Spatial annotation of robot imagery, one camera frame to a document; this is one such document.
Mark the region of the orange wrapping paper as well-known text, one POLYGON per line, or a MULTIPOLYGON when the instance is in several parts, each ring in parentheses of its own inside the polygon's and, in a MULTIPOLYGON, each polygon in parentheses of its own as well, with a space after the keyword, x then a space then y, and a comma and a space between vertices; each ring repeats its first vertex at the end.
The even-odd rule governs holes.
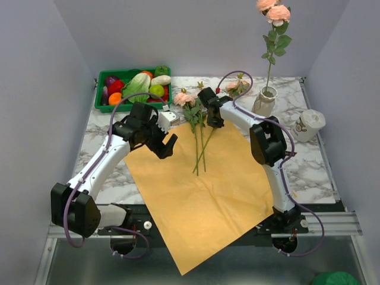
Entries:
POLYGON ((181 274, 186 274, 273 213, 263 167, 248 140, 230 122, 203 130, 205 160, 188 123, 173 155, 159 159, 147 147, 132 151, 125 163, 181 274))

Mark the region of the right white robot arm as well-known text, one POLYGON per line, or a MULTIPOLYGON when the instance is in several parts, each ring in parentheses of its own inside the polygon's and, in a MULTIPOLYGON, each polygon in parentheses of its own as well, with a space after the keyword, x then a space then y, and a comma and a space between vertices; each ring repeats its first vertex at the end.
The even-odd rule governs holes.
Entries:
POLYGON ((209 87, 203 89, 198 98, 207 110, 208 126, 222 128, 224 122, 229 121, 249 133, 252 156, 263 166, 273 196, 270 225, 278 233, 293 230, 301 212, 290 193, 284 171, 287 144, 277 118, 256 115, 228 96, 218 97, 209 87))

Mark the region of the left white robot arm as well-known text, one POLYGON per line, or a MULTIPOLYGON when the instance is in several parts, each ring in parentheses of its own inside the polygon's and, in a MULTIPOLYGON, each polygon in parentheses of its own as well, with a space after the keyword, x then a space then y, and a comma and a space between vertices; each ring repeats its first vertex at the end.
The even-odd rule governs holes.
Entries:
POLYGON ((145 103, 133 104, 129 115, 111 121, 103 144, 87 165, 66 184, 56 183, 50 192, 52 223, 64 228, 65 234, 90 237, 98 228, 112 227, 124 235, 132 226, 124 206, 97 205, 96 198, 114 168, 130 152, 146 146, 159 159, 173 154, 176 135, 165 141, 179 115, 165 107, 159 112, 145 103))

